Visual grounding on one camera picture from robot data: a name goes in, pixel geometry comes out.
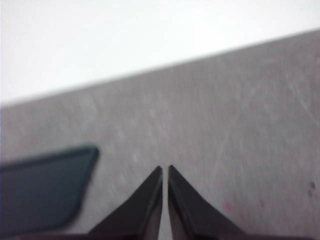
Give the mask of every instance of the black object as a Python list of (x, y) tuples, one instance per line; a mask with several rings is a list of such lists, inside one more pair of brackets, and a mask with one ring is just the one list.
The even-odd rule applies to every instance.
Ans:
[[(162, 184), (162, 169), (158, 166), (126, 202), (87, 234), (27, 234), (14, 239), (156, 240), (162, 212)], [(312, 240), (246, 234), (206, 202), (172, 165), (168, 207), (174, 240)]]
[(1, 167), (0, 237), (69, 222), (98, 154), (95, 146), (83, 146)]
[(247, 235), (218, 212), (174, 166), (169, 167), (168, 207), (174, 240), (311, 240), (307, 237)]

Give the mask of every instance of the gray countertop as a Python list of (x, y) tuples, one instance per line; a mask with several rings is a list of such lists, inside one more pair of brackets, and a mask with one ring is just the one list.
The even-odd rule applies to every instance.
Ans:
[(99, 147), (62, 232), (87, 232), (173, 164), (246, 232), (320, 239), (320, 31), (5, 107), (1, 138), (2, 163)]

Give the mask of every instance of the dark green object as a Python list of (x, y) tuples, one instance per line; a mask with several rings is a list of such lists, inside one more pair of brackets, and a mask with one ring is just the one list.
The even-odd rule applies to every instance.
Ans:
[(0, 170), (0, 237), (60, 227), (77, 213), (95, 146), (33, 157)]

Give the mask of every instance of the white background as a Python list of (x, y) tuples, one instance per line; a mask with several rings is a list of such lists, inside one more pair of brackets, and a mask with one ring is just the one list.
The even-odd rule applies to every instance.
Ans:
[(1, 104), (317, 28), (319, 0), (2, 0)]

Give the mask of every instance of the scratch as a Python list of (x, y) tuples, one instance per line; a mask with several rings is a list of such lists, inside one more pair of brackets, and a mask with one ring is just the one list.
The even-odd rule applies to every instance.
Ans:
[(225, 152), (226, 145), (227, 145), (227, 143), (229, 141), (229, 138), (230, 138), (230, 135), (231, 135), (231, 132), (232, 132), (232, 128), (237, 124), (242, 112), (249, 105), (251, 99), (256, 94), (256, 92), (260, 89), (261, 86), (262, 86), (262, 84), (259, 84), (257, 87), (252, 87), (251, 91), (249, 93), (249, 96), (242, 101), (239, 109), (237, 110), (233, 120), (231, 121), (231, 123), (229, 125), (229, 128), (227, 129), (226, 133), (224, 134), (224, 137), (222, 139), (222, 145), (220, 147), (220, 151), (218, 153), (218, 158), (217, 158), (216, 163), (221, 161), (222, 155)]
[(297, 98), (297, 100), (299, 101), (300, 105), (302, 106), (303, 110), (305, 111), (305, 113), (310, 117), (310, 119), (312, 120), (312, 122), (316, 125), (317, 128), (320, 128), (320, 122), (317, 121), (317, 119), (315, 119), (315, 117), (313, 116), (313, 114), (310, 112), (308, 106), (306, 105), (305, 101), (303, 101), (300, 91), (297, 87), (295, 87), (293, 84), (291, 84), (288, 80), (288, 78), (286, 78), (286, 83), (289, 86), (290, 91), (292, 92), (293, 96)]

